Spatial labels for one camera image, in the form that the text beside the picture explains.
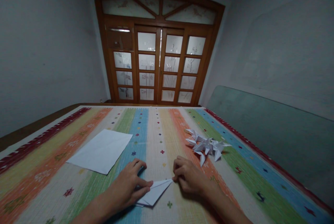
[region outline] red stripe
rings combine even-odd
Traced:
[[[292,184],[294,184],[298,189],[300,189],[304,194],[310,197],[318,206],[326,210],[328,213],[334,216],[334,210],[324,203],[321,199],[319,199],[315,194],[313,194],[310,190],[303,186],[299,181],[297,181],[291,174],[289,174],[284,168],[278,165],[275,161],[269,158],[264,152],[262,152],[257,146],[255,146],[252,142],[250,142],[246,137],[244,137],[241,133],[231,127],[226,121],[216,115],[209,109],[205,109],[209,114],[211,114],[217,121],[219,121],[222,125],[224,125],[227,129],[229,129],[232,133],[234,133],[240,140],[242,140],[246,145],[248,145],[252,150],[254,150],[262,159],[268,162],[271,166],[273,166],[277,171],[279,171],[284,177],[286,177]]]
[[[74,120],[78,119],[80,116],[82,116],[85,112],[90,110],[90,107],[83,107],[76,111],[74,114],[70,115],[66,119],[62,120],[55,126],[51,127],[50,129],[46,130],[41,135],[37,136],[35,139],[29,141],[28,143],[20,146],[18,149],[16,149],[14,152],[10,153],[6,157],[4,157],[0,161],[0,175],[7,171],[10,167],[15,165],[17,162],[22,160],[24,157],[26,157],[30,152],[38,148],[43,143],[50,140],[53,136],[55,136],[58,132],[63,130],[66,126],[71,124]]]

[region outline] green stripe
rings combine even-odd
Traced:
[[[114,131],[128,133],[134,118],[136,109],[126,109],[121,115],[121,119],[113,128]],[[60,223],[71,222],[96,196],[103,193],[115,179],[119,159],[112,167],[108,175],[89,171],[87,178],[80,184],[77,193],[73,197],[66,213]]]
[[[187,113],[193,121],[201,128],[205,129],[206,137],[214,138],[221,141],[221,135],[214,127],[208,123],[196,110],[188,109]],[[226,155],[222,155],[232,170],[236,171],[236,167],[242,170],[238,174],[239,179],[248,188],[254,198],[258,199],[258,205],[263,211],[270,216],[276,223],[307,223],[257,171],[232,147],[226,147],[224,151]],[[260,202],[257,192],[265,195],[265,202]]]

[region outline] colorful striped rug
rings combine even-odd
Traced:
[[[108,175],[66,163],[102,129],[133,134]],[[69,223],[134,158],[146,161],[140,175],[146,180],[171,178],[177,155],[200,167],[185,129],[232,145],[217,162],[208,156],[201,170],[253,223],[333,222],[311,192],[205,108],[80,106],[0,153],[0,223]],[[130,207],[108,220],[218,222],[207,204],[182,196],[175,183],[154,208]]]

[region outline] hand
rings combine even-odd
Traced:
[[[173,171],[175,174],[173,181],[178,180],[186,193],[203,195],[206,188],[211,185],[211,181],[205,174],[194,163],[182,156],[174,160]]]
[[[141,167],[147,168],[147,165],[144,161],[137,158],[129,162],[109,188],[101,195],[104,199],[103,203],[108,201],[107,205],[109,205],[109,213],[111,215],[133,205],[150,191],[153,181],[147,182],[138,177]]]

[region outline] person's left hand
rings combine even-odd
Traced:
[[[153,181],[147,182],[138,177],[141,167],[147,168],[142,160],[135,158],[129,162],[109,188],[100,195],[99,205],[107,207],[105,211],[109,216],[133,205],[150,191]]]

